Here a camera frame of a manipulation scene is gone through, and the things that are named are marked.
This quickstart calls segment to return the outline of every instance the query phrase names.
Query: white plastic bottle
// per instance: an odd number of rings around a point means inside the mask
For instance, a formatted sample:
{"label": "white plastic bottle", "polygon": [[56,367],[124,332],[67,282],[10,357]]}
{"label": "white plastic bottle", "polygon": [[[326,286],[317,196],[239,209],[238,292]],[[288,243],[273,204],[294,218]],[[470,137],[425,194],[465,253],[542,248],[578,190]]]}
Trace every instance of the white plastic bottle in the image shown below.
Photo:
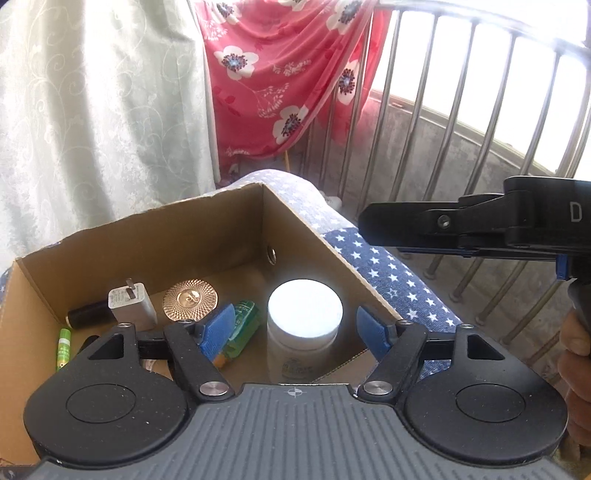
{"label": "white plastic bottle", "polygon": [[328,286],[291,280],[269,298],[267,365],[272,383],[306,383],[324,365],[343,318],[343,304]]}

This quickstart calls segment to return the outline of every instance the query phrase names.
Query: white power adapter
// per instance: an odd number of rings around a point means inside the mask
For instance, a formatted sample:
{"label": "white power adapter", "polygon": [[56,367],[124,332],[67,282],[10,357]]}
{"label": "white power adapter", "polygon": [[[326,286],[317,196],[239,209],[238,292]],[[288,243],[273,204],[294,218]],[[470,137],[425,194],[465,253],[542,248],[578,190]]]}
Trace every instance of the white power adapter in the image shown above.
{"label": "white power adapter", "polygon": [[137,331],[156,327],[156,311],[143,283],[127,279],[127,286],[109,292],[109,308],[119,323],[133,323]]}

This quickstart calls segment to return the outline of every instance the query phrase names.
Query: gray wall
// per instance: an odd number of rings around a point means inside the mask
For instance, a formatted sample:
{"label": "gray wall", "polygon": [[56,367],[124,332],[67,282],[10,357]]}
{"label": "gray wall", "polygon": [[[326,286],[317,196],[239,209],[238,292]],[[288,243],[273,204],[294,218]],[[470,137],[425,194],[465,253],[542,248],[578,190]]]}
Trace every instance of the gray wall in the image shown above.
{"label": "gray wall", "polygon": [[[370,98],[355,132],[353,155],[342,211],[352,221],[367,167],[378,109],[379,100]],[[368,200],[370,202],[385,201],[389,196],[410,123],[410,116],[407,110],[399,106],[390,104],[387,109],[384,131],[379,143],[378,160],[369,190]],[[413,201],[422,198],[443,139],[443,132],[444,128],[441,125],[423,118],[419,120],[416,142],[411,151],[411,160],[404,177],[399,200]],[[309,175],[309,180],[316,184],[323,141],[324,130],[317,125],[313,134]],[[297,158],[301,155],[303,148],[303,141],[301,141],[291,156]],[[479,145],[459,135],[454,135],[433,200],[457,200],[458,196],[463,194],[478,150]],[[493,146],[493,152],[488,155],[476,193],[501,192],[503,180],[518,174],[518,165],[502,159],[494,151],[495,147]],[[343,155],[344,146],[333,142],[324,188],[329,195],[336,195]],[[519,159],[512,158],[512,161],[518,162]],[[410,260],[403,261],[415,272],[421,273],[430,260],[430,255],[413,255]],[[455,288],[471,262],[470,259],[447,257],[438,270],[437,279],[435,281],[426,280],[434,291],[444,301],[447,301],[456,314],[469,323],[474,322],[476,314],[495,294],[514,265],[514,262],[511,261],[486,260],[465,291],[462,302],[453,303],[448,295]],[[486,327],[488,332],[497,339],[509,332],[535,304],[554,278],[553,264],[542,262],[528,264],[513,288],[489,316]],[[565,285],[559,289],[526,330],[512,342],[509,349],[520,358],[529,357],[554,335],[569,307],[570,301],[566,295]],[[535,369],[544,375],[554,372],[554,361],[558,350],[559,347],[554,348],[549,355],[537,362]]]}

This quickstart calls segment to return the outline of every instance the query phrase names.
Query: gold round compact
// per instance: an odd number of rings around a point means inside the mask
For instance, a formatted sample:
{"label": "gold round compact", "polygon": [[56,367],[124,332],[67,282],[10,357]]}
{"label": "gold round compact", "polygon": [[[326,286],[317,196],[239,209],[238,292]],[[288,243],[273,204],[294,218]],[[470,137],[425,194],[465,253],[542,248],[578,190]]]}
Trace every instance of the gold round compact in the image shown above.
{"label": "gold round compact", "polygon": [[217,307],[217,292],[203,280],[185,280],[168,289],[162,307],[171,320],[201,320]]}

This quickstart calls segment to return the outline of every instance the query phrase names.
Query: blue fabric with white stars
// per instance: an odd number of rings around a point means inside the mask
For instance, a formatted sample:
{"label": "blue fabric with white stars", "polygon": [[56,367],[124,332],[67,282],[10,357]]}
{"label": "blue fabric with white stars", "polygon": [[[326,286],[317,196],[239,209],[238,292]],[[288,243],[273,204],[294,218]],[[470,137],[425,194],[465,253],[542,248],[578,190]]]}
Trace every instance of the blue fabric with white stars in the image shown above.
{"label": "blue fabric with white stars", "polygon": [[[253,172],[225,189],[248,183],[265,183],[279,195],[310,228],[316,230],[368,283],[405,319],[430,330],[454,332],[461,321],[404,263],[383,247],[372,247],[357,228],[326,204],[309,181],[279,171]],[[9,270],[0,277],[0,306]],[[423,375],[446,368],[449,362],[426,362]]]}

